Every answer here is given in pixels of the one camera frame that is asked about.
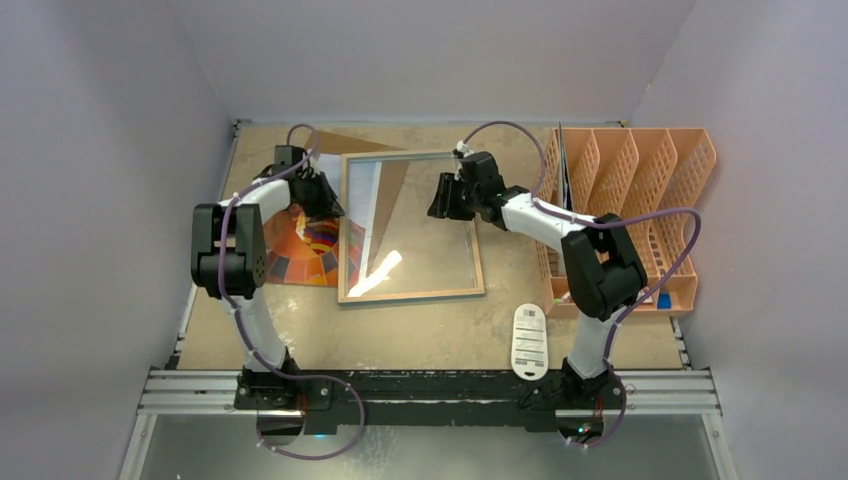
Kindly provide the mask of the hot air balloon photo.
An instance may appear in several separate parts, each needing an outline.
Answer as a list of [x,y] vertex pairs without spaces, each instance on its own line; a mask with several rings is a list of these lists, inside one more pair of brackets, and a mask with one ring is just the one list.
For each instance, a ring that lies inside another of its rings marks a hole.
[[[359,173],[348,168],[347,187],[352,212],[346,224],[346,272],[358,281],[362,255],[370,251],[374,220],[371,201],[376,193],[377,166],[365,164]],[[266,275],[272,284],[336,287],[341,253],[341,220],[313,220],[293,205],[272,216],[263,225],[267,248]]]

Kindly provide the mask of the blue wooden picture frame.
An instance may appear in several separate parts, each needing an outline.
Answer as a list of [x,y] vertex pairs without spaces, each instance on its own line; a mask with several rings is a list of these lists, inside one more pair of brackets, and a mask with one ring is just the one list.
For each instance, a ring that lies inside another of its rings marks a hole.
[[475,224],[427,214],[440,174],[457,167],[433,150],[342,155],[339,304],[484,295]]

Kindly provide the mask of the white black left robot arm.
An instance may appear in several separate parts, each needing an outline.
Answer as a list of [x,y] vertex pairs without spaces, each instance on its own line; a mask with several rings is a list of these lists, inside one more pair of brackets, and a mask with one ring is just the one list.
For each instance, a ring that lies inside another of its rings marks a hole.
[[291,206],[319,220],[344,211],[314,149],[276,147],[274,159],[243,190],[192,212],[190,275],[217,300],[236,328],[244,361],[234,406],[305,409],[310,393],[328,387],[326,375],[304,374],[274,328],[264,291],[270,270],[264,225]]

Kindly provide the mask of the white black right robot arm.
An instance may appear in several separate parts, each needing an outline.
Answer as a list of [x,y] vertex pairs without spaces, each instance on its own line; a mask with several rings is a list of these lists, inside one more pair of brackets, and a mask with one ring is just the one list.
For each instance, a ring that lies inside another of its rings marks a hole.
[[506,186],[489,152],[453,155],[458,168],[440,175],[428,216],[480,219],[557,252],[578,309],[577,337],[565,359],[569,374],[561,381],[561,392],[573,406],[588,405],[600,394],[598,378],[609,370],[613,327],[648,283],[627,228],[614,214],[576,214],[540,200],[524,187]]

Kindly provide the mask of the brown cardboard backing board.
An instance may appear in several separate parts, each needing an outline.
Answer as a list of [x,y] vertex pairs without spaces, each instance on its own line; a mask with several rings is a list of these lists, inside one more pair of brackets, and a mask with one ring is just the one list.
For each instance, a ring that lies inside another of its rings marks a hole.
[[321,130],[317,134],[309,135],[304,148],[310,150],[315,145],[318,146],[317,153],[320,155],[401,151],[400,147]]

